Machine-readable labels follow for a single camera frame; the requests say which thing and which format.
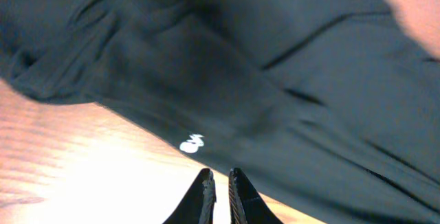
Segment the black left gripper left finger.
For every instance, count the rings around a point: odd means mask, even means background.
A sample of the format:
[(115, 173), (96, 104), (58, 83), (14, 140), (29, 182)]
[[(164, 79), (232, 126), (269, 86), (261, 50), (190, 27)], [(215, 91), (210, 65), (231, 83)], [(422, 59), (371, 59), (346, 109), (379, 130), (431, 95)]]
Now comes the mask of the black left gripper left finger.
[(163, 224), (213, 224), (216, 191), (213, 172), (203, 168)]

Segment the black t-shirt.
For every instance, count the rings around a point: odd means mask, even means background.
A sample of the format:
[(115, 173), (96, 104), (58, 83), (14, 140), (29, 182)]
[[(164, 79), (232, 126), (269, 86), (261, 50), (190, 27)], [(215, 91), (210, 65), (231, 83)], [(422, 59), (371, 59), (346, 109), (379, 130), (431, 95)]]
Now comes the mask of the black t-shirt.
[(384, 0), (1, 0), (1, 77), (328, 223), (439, 222), (439, 63)]

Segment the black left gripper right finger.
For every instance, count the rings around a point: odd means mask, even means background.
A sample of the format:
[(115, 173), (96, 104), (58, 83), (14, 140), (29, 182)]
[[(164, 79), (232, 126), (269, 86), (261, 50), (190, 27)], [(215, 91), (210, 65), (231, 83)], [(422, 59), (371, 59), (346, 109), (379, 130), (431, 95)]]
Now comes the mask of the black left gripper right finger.
[(231, 224), (283, 224), (240, 168), (228, 178)]

